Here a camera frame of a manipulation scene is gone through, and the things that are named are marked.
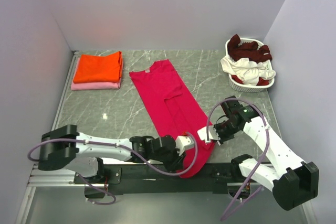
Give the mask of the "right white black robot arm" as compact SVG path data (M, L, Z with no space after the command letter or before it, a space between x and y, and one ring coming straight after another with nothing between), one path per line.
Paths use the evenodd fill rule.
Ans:
M253 104L235 96L219 104L225 120L213 126L219 144L243 132L262 150L259 159L248 154L231 161L230 175L235 181L253 180L272 192L284 210L291 210L317 197L319 169L295 154L272 129L266 117Z

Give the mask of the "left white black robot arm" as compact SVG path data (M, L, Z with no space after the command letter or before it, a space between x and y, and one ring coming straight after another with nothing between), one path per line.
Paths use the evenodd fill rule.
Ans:
M38 168L42 171L68 169L99 183L104 179L103 159L145 163L158 161L166 170L183 168L185 148L166 135L133 136L123 139L102 138L77 131L76 125L66 125L42 135Z

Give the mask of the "crimson pink t shirt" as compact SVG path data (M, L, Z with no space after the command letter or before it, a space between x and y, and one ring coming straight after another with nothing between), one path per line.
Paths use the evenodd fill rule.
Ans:
M206 126L208 117L186 87L169 60L159 60L129 76L160 136L177 138L185 132L196 140L198 154L195 164L181 178L196 175L207 162L215 147L206 144L197 133Z

